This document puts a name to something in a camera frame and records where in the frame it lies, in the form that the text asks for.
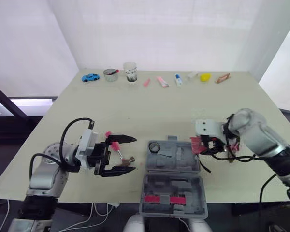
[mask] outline gray tool case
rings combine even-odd
[[[150,145],[155,147],[154,153],[150,151]],[[139,210],[141,215],[207,218],[203,181],[198,175],[199,158],[192,153],[191,143],[179,142],[176,136],[168,136],[167,141],[150,141],[146,169]]]

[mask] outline white wall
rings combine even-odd
[[[78,72],[45,0],[0,0],[0,89],[58,96]]]
[[[275,104],[290,110],[290,32],[260,81]]]
[[[290,0],[52,0],[79,68],[251,71],[290,29]]]

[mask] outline white cup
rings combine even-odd
[[[124,70],[129,82],[135,82],[137,80],[136,63],[135,62],[125,62]]]

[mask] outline white cable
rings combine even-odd
[[[187,223],[183,219],[179,218],[178,220],[180,220],[181,222],[183,222],[185,224],[185,226],[187,227],[187,230],[189,232],[191,232],[191,229],[189,228],[189,226],[187,225]]]
[[[5,218],[4,218],[4,220],[3,220],[3,223],[2,223],[1,226],[0,226],[0,232],[1,232],[1,230],[2,230],[2,227],[3,227],[4,223],[5,223],[5,221],[6,221],[7,217],[8,217],[8,215],[9,215],[9,212],[10,212],[10,201],[9,201],[8,199],[7,199],[7,201],[8,201],[8,210],[6,211]]]
[[[107,212],[106,214],[100,214],[98,211],[97,211],[97,207],[96,207],[96,203],[94,204],[95,205],[95,211],[96,211],[96,213],[97,213],[97,215],[99,215],[99,216],[101,216],[101,217],[104,217],[104,216],[106,216],[107,214],[109,214],[112,210],[113,210],[113,206],[112,206],[112,208],[111,208],[111,210],[109,211],[109,212]]]
[[[61,230],[61,231],[57,231],[57,232],[66,231],[66,230],[68,230],[68,229],[71,228],[71,227],[74,227],[74,226],[77,226],[77,225],[79,225],[79,224],[83,224],[83,223],[85,223],[85,222],[88,222],[88,221],[90,220],[91,216],[92,216],[92,212],[93,212],[93,203],[91,204],[90,215],[89,215],[89,217],[88,217],[87,220],[85,220],[85,221],[81,221],[81,222],[78,222],[78,223],[75,223],[74,225],[71,225],[71,226],[69,226],[69,227],[67,227],[67,228],[65,228],[65,229],[63,229],[63,230]]]
[[[108,217],[108,214],[109,213],[110,213],[110,211],[108,211],[108,205],[107,205],[106,217],[105,217],[105,219],[102,222],[100,222],[98,224],[95,224],[95,225],[91,225],[91,226],[83,226],[83,227],[77,227],[77,228],[69,228],[69,229],[64,229],[64,230],[57,231],[57,232],[69,231],[69,230],[79,230],[79,229],[86,229],[86,228],[90,228],[90,227],[100,226],[100,225],[102,225],[107,220],[107,217]]]

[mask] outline red foam piece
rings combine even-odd
[[[160,203],[160,197],[158,197],[158,196],[145,196],[144,202],[145,203]]]
[[[191,139],[191,148],[193,154],[200,154],[206,150],[206,147],[202,144],[200,137],[190,137]]]
[[[171,204],[186,204],[185,197],[170,197]]]

